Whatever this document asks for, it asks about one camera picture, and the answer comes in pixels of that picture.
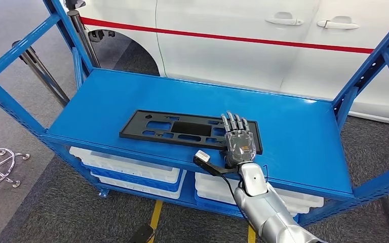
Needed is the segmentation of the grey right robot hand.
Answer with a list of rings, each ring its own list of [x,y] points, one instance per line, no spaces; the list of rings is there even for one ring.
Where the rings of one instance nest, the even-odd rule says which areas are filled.
[[[256,146],[248,121],[230,111],[227,111],[226,114],[221,114],[226,143],[226,149],[222,154],[226,166],[235,168],[243,163],[251,163],[256,155]]]

